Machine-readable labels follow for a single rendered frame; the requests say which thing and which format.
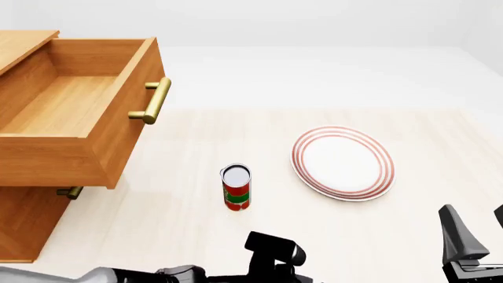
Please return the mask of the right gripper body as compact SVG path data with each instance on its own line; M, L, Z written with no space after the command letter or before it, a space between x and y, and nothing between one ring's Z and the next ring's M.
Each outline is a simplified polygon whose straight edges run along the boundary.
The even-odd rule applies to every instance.
M503 263L482 264L480 257L442 259L442 270L448 283L503 283Z

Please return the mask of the open wooden drawer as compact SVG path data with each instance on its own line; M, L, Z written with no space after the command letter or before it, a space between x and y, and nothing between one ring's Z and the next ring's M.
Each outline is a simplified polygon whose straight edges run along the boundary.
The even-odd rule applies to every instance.
M171 86L158 42L51 39L0 70L0 186L114 188Z

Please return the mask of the wooden cabinet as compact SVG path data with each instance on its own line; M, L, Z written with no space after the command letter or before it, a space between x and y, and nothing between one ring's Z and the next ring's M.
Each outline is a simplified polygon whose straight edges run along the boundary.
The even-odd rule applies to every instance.
M50 52L56 30L0 30L0 263L35 261L85 157L77 81Z

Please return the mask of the white plate with red rings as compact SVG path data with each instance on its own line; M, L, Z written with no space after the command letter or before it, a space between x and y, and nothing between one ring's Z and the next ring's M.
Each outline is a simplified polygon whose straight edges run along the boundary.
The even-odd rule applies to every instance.
M397 171L389 151L372 136L328 125L301 134L289 153L300 180L336 200L365 202L391 190Z

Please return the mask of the red and green tin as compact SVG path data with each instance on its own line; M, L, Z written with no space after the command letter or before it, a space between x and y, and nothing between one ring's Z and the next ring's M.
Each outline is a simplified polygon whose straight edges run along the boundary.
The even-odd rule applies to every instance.
M229 164L220 171L223 200L231 211L243 211L251 204L252 174L244 164Z

